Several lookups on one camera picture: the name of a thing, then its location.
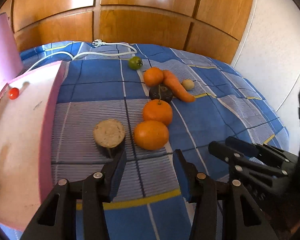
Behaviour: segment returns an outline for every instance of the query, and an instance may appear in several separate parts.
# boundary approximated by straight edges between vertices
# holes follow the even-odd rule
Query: potato
[[[191,90],[194,88],[194,83],[191,79],[184,79],[181,85],[185,88],[185,90]]]

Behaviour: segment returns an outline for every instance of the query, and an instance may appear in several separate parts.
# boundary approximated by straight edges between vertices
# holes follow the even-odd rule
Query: orange
[[[139,123],[133,131],[134,142],[146,150],[158,150],[169,140],[168,128],[158,121]]]
[[[154,120],[168,126],[172,122],[172,108],[167,102],[154,99],[145,104],[142,117],[144,121]]]
[[[163,81],[163,72],[157,67],[149,68],[143,74],[143,79],[148,87],[157,86]]]

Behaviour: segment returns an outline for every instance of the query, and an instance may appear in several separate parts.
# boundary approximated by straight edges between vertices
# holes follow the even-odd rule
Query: striped fabric
[[[127,164],[113,207],[130,205],[130,208],[111,210],[111,204],[107,206],[110,238],[188,239],[193,206],[185,204],[178,193],[171,153],[179,148],[198,171],[227,181],[227,164],[208,152],[211,141],[223,142],[234,136],[249,143],[268,143],[287,150],[288,131],[258,90],[228,64],[156,45],[132,46],[143,62],[138,71],[128,67],[128,59],[133,55],[111,58],[88,55],[64,64],[67,76],[59,91],[51,142],[52,178],[54,183],[62,178],[76,181],[100,171],[109,160],[98,152],[92,130],[99,121],[115,118],[126,130]],[[28,68],[57,51],[72,55],[87,51],[114,54],[130,49],[120,45],[93,48],[85,42],[64,41],[24,51],[21,57]],[[55,60],[69,58],[58,54],[38,66]],[[149,87],[144,84],[142,73],[154,66],[172,71],[179,81],[193,80],[195,87],[190,93],[197,99],[193,103],[172,100],[169,142],[157,151],[146,151],[134,144],[133,130],[142,121],[142,109],[149,100]],[[134,220],[145,226],[136,228]],[[216,239],[221,239],[221,235],[219,204]]]

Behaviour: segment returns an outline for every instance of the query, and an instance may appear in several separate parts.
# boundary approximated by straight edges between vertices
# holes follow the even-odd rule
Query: white wall
[[[246,30],[231,65],[278,111],[290,133],[289,151],[297,154],[300,146],[300,11],[292,0],[253,1]]]
[[[300,120],[298,115],[298,94],[300,91],[300,76],[291,93],[284,101],[278,115],[289,131],[289,151],[297,154],[300,150]]]

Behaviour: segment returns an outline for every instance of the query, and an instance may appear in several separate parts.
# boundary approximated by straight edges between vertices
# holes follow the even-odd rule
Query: red cherry tomato
[[[17,88],[11,88],[10,91],[9,91],[9,98],[10,99],[16,99],[18,96],[19,96],[19,89]]]

